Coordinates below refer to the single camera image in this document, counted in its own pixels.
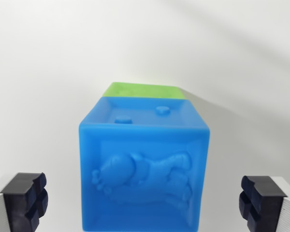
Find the black-padded metal gripper right finger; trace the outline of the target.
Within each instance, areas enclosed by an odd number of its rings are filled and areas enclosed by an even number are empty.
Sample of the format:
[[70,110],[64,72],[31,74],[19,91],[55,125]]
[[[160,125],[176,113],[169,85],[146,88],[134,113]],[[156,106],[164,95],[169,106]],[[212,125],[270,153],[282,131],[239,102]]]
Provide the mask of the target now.
[[239,210],[251,232],[290,232],[290,185],[280,176],[243,176]]

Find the black-padded metal gripper left finger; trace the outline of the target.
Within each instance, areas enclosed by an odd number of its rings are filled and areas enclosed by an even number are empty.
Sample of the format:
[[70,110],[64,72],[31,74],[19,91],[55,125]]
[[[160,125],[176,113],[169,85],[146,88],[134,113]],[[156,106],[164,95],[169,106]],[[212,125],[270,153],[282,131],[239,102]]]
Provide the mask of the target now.
[[7,174],[0,178],[0,232],[34,232],[46,213],[44,173]]

